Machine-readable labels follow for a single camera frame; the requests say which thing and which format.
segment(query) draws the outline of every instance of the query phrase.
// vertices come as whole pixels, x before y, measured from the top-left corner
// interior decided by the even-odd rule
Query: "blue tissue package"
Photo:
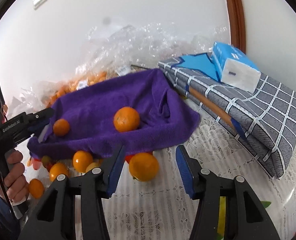
[[[215,42],[211,55],[220,81],[254,93],[261,72],[242,51],[221,42]]]

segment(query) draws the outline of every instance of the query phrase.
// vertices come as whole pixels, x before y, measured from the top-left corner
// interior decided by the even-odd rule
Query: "mesh bag of oranges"
[[[51,107],[55,101],[68,94],[72,93],[76,90],[80,90],[82,88],[92,86],[96,83],[102,82],[104,80],[110,79],[112,77],[117,77],[117,73],[114,71],[98,71],[98,72],[88,72],[83,75],[79,75],[68,82],[59,82],[55,87],[52,88],[48,93],[42,96],[42,103],[46,105],[46,107]]]

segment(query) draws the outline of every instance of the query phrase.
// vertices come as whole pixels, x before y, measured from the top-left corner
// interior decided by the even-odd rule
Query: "purple towel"
[[[115,113],[131,106],[140,115],[137,130],[119,133],[113,125]],[[42,143],[32,137],[28,149],[34,157],[68,159],[78,150],[97,158],[109,157],[116,145],[125,145],[127,155],[162,149],[185,142],[200,121],[170,88],[159,69],[113,78],[59,98],[51,127],[60,118],[70,123],[62,138],[49,128]]]

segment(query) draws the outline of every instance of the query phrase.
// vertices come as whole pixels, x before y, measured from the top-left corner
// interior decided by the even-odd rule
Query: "tangerine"
[[[50,101],[46,101],[44,104],[46,105],[46,108],[51,107],[51,103],[50,103]]]
[[[70,88],[68,85],[64,85],[61,89],[63,89],[66,94],[70,93]]]
[[[106,77],[101,77],[101,78],[99,78],[99,82],[102,82],[102,81],[104,81],[104,80],[106,80]]]
[[[88,82],[88,86],[92,86],[92,85],[94,85],[94,84],[96,84],[97,82],[96,81],[89,81]]]
[[[116,112],[113,124],[118,132],[136,130],[140,125],[139,113],[132,107],[125,106]]]
[[[107,76],[107,72],[106,71],[100,71],[98,74],[97,74],[97,78],[100,79],[100,78],[105,78]]]
[[[53,133],[59,137],[66,135],[69,130],[70,124],[65,119],[58,119],[53,125]]]
[[[96,162],[90,163],[90,164],[88,165],[88,167],[86,168],[86,172],[91,171],[92,169],[97,168],[97,167],[100,167],[100,162],[99,162],[99,160],[96,161]]]
[[[50,97],[50,105],[53,105],[53,104],[56,102],[57,99],[58,99],[58,98],[57,98],[57,95],[53,95],[53,96],[51,96],[51,97]]]
[[[129,164],[129,162],[130,162],[130,160],[131,160],[131,158],[132,158],[133,156],[135,156],[135,154],[133,154],[133,155],[128,155],[128,156],[126,156],[126,157],[124,158],[124,160],[125,160],[126,162],[128,162],[128,164]]]
[[[56,93],[57,98],[60,98],[66,94],[64,87],[60,88]]]
[[[70,92],[74,92],[77,90],[78,83],[79,83],[79,80],[69,81],[68,86],[69,86]]]
[[[44,193],[44,186],[38,179],[32,179],[29,183],[29,192],[34,198],[41,198]]]
[[[137,153],[130,160],[129,172],[134,179],[139,181],[152,180],[158,171],[158,160],[149,153]]]
[[[63,163],[56,163],[51,167],[49,171],[49,178],[51,181],[54,181],[60,174],[69,176],[68,168]]]
[[[77,151],[73,155],[72,163],[77,172],[85,173],[87,167],[93,163],[92,154],[85,151]]]

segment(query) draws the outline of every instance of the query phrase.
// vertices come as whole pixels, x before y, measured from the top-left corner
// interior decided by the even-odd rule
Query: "human hand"
[[[23,159],[22,153],[14,151],[8,157],[7,162],[14,164],[9,174],[4,179],[4,184],[8,187],[6,192],[11,202],[19,202],[29,195],[29,184],[27,183],[24,173],[24,164],[21,163]],[[5,199],[0,186],[0,197]]]

